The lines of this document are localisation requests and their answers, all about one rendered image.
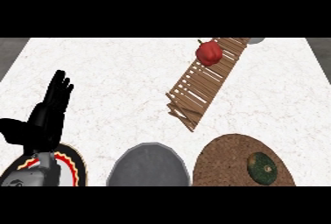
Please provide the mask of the round brown woven placemat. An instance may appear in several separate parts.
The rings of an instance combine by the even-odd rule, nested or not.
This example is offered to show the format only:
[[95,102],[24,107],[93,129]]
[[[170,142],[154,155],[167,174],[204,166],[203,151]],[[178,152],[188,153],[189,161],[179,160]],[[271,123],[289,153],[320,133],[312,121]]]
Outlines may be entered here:
[[192,171],[194,186],[262,186],[249,174],[249,157],[262,152],[274,161],[277,179],[271,186],[296,186],[291,173],[274,150],[253,137],[228,134],[201,150]]

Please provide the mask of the black patterned round plate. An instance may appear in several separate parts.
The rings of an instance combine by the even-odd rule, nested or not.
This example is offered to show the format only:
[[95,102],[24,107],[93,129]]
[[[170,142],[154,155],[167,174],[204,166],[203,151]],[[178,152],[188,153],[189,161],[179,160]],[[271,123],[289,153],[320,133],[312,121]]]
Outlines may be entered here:
[[[61,143],[55,149],[55,160],[61,166],[59,185],[61,186],[86,186],[88,185],[88,168],[83,157],[77,149]],[[36,156],[21,156],[5,169],[0,175],[0,185],[11,172],[25,168],[39,166],[39,158]]]

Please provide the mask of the brown wooden slat placemat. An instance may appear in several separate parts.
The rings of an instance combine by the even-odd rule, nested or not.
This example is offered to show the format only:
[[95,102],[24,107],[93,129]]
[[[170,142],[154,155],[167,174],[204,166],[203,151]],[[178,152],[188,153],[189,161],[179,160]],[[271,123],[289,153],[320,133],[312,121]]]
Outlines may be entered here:
[[189,131],[198,126],[250,40],[250,38],[213,38],[212,41],[222,48],[221,62],[204,66],[195,60],[166,94],[170,99],[169,114],[181,119]]

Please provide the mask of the red bell pepper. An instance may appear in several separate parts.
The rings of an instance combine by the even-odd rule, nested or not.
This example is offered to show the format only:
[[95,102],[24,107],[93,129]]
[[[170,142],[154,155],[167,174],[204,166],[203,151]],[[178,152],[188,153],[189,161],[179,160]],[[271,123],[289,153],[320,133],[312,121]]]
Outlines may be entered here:
[[209,42],[200,42],[195,56],[206,67],[210,67],[212,65],[219,63],[223,57],[223,50],[213,40]]

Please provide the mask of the dark green squash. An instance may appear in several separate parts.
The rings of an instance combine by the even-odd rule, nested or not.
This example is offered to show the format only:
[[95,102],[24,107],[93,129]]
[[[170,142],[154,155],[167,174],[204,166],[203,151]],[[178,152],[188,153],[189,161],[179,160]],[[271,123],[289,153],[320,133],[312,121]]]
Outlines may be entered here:
[[278,175],[277,165],[274,160],[262,152],[256,152],[247,158],[247,171],[253,181],[263,185],[269,186]]

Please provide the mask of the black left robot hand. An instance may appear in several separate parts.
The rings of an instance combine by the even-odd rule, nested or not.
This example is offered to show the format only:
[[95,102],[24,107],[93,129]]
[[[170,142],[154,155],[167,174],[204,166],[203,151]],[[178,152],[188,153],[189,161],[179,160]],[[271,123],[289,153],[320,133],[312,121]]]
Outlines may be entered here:
[[45,100],[36,105],[28,121],[0,118],[0,133],[9,144],[24,146],[24,155],[51,152],[59,145],[65,112],[74,85],[67,73],[57,70],[48,86]]

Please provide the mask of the round grey plate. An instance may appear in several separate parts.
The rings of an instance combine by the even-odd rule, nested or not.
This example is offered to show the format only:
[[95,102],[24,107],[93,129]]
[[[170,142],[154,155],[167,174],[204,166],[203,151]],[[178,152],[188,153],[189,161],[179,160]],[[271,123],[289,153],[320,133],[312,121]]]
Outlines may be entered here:
[[141,143],[122,155],[107,186],[189,186],[191,176],[181,156],[161,143]]

